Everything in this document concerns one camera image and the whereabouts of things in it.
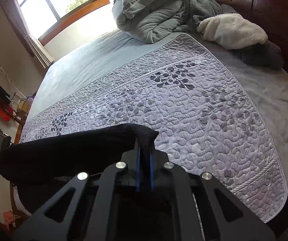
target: blue strip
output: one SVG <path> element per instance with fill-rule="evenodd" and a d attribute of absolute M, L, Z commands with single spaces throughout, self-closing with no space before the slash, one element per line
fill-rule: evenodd
<path fill-rule="evenodd" d="M 139 185 L 140 185 L 140 172 L 141 172 L 141 148 L 138 147 L 137 151 L 137 167 L 136 167 L 136 191 L 139 192 Z"/>
<path fill-rule="evenodd" d="M 151 175 L 151 190 L 154 189 L 154 165 L 153 165 L 153 155 L 149 155 L 149 167 L 150 167 L 150 175 Z"/>

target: window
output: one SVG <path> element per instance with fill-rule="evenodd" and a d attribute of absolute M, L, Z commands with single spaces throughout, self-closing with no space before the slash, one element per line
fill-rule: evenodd
<path fill-rule="evenodd" d="M 45 45 L 63 29 L 109 0 L 18 0 L 29 30 Z"/>

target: quilted bed mat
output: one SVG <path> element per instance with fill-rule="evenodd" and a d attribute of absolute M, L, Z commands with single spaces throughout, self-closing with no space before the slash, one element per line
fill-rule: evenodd
<path fill-rule="evenodd" d="M 262 221 L 288 188 L 270 132 L 229 70 L 187 34 L 114 69 L 29 120 L 21 142 L 121 123 L 159 132 L 156 149 L 216 176 Z"/>

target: sky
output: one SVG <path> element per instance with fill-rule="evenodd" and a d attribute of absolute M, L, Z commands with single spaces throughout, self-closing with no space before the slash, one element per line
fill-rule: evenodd
<path fill-rule="evenodd" d="M 66 14 L 65 10 L 66 7 L 70 4 L 70 0 L 50 1 L 52 2 L 59 16 L 63 17 Z M 111 14 L 113 0 L 110 1 L 110 4 L 104 6 L 109 8 L 103 8 L 102 10 L 100 10 L 100 15 L 94 14 L 94 12 L 96 12 L 97 10 L 91 12 L 91 14 L 93 14 L 94 16 L 97 15 L 96 18 L 100 17 L 101 22 L 103 22 L 103 27 L 100 34 L 116 29 L 116 24 Z M 21 11 L 23 12 L 30 32 L 36 38 L 42 36 L 53 24 L 57 22 L 55 16 L 51 12 L 45 0 L 27 0 L 21 6 Z"/>

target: window mullion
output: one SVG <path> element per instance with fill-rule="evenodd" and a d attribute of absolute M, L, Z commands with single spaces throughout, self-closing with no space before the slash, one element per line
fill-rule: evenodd
<path fill-rule="evenodd" d="M 47 4 L 48 4 L 50 10 L 52 11 L 52 13 L 54 14 L 54 16 L 56 17 L 57 21 L 59 21 L 61 18 L 59 17 L 58 13 L 56 12 L 56 10 L 55 10 L 53 4 L 51 3 L 51 1 L 50 1 L 50 0 L 46 0 L 46 2 L 47 2 Z"/>

